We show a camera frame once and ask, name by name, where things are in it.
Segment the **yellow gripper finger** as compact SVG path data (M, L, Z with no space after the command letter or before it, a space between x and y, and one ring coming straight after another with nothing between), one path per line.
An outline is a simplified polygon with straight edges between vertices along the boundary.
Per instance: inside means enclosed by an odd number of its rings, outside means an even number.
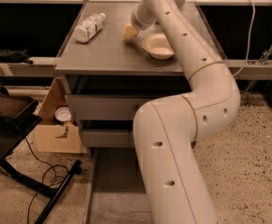
M133 38L137 36L139 33L139 30L135 28L135 26L131 22L127 22L124 26L123 36L126 39Z

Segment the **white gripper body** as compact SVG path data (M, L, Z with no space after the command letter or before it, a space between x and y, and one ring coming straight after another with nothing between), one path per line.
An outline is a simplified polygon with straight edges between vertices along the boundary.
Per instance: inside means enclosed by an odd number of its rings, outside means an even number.
M132 12L131 22L140 31L147 30L155 19L144 4L138 4Z

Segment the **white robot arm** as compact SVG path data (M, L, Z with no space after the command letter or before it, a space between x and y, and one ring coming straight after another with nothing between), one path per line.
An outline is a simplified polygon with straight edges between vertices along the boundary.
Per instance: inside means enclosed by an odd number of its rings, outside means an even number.
M159 23L191 88L142 105L134 144L154 224L219 224L192 144L234 120L240 93L220 54L180 12L183 2L141 0L131 15L138 30Z

